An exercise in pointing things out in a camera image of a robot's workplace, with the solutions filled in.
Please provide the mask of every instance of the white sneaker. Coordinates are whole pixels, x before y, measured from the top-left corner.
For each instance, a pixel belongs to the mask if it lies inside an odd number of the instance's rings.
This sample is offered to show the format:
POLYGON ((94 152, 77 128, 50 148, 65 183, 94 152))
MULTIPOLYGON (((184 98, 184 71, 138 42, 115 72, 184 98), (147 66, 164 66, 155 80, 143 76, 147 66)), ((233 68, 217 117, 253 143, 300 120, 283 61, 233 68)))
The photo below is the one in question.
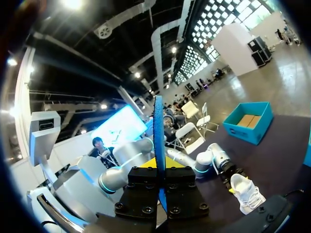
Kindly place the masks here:
POLYGON ((249 214, 266 201, 266 198, 259 192, 254 183, 240 174, 231 176, 231 187, 234 196, 240 203, 240 210, 243 214, 249 214))

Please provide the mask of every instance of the bolt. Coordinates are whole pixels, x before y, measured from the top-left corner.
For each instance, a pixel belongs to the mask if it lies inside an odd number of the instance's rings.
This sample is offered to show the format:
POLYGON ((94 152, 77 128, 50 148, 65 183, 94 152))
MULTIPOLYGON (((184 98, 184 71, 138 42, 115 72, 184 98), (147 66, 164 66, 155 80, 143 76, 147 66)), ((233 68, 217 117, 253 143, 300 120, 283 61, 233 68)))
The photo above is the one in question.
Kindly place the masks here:
POLYGON ((169 188, 170 188, 170 189, 176 189, 176 188, 177 188, 177 185, 174 184, 174 183, 172 183, 172 184, 170 184, 169 188))
POLYGON ((275 218, 274 218, 274 215, 271 215, 271 214, 268 214, 268 215, 267 215, 267 221, 268 221, 268 222, 272 222, 274 219, 275 219, 275 218))
POLYGON ((263 206, 261 206, 261 207, 258 208, 258 212, 259 213, 264 213, 264 212, 266 212, 266 209, 263 206))
POLYGON ((135 184, 134 183, 128 183, 127 186, 130 188, 133 188, 135 186, 135 184))
POLYGON ((201 203, 199 208, 200 208, 200 210, 207 210, 208 209, 208 205, 206 203, 201 203))
POLYGON ((154 212, 154 209, 152 207, 149 207, 149 206, 146 206, 144 208, 142 208, 142 211, 145 213, 145 214, 151 214, 154 212))
POLYGON ((195 183, 189 183, 189 184, 188 184, 188 187, 189 187, 189 188, 194 188, 195 186, 196 186, 195 183))
POLYGON ((155 186, 153 185, 153 184, 146 184, 146 188, 148 188, 148 189, 152 189, 152 188, 154 188, 155 186))
POLYGON ((122 210, 122 209, 124 208, 124 205, 123 205, 123 203, 121 203, 121 202, 117 202, 117 203, 115 204, 115 208, 116 208, 117 210, 122 210))
POLYGON ((179 214, 180 213, 180 208, 179 207, 177 207, 177 206, 175 206, 175 207, 173 207, 171 210, 170 210, 170 213, 171 214, 179 214))

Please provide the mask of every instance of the blue screen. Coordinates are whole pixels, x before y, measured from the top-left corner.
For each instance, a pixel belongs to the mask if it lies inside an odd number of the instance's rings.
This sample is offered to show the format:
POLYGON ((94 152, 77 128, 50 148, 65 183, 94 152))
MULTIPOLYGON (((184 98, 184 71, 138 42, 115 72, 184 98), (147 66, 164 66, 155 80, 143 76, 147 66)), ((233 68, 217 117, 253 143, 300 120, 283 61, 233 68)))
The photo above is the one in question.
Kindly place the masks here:
POLYGON ((115 147, 136 140, 146 130, 144 122, 127 105, 95 129, 91 137, 100 137, 105 147, 115 147))

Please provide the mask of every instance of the cardboard box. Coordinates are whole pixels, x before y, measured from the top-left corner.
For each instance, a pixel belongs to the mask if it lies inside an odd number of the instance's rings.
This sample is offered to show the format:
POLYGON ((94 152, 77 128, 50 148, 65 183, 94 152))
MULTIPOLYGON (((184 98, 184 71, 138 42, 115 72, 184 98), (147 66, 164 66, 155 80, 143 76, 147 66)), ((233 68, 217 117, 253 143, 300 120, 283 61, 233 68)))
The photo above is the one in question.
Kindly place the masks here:
POLYGON ((258 145, 272 119, 269 102, 240 103, 223 125, 229 135, 258 145))
POLYGON ((244 115, 243 118, 239 121, 238 125, 242 127, 247 127, 253 120, 254 115, 244 115))

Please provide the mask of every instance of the dark table surface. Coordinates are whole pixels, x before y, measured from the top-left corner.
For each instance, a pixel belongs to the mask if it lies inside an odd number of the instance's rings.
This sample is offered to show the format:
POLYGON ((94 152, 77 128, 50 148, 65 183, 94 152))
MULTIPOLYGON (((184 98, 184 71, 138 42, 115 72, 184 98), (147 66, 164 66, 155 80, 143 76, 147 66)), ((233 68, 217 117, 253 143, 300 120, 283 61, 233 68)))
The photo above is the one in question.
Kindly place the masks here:
MULTIPOLYGON (((220 126, 190 157, 195 159, 211 143, 218 143, 231 161, 243 168, 260 192, 269 198, 304 189, 311 183, 311 168, 303 165, 309 134, 310 118, 276 115, 257 146, 229 136, 220 126)), ((209 205, 212 220, 231 223, 243 216, 238 200, 214 172, 206 179, 197 180, 197 186, 209 205)))

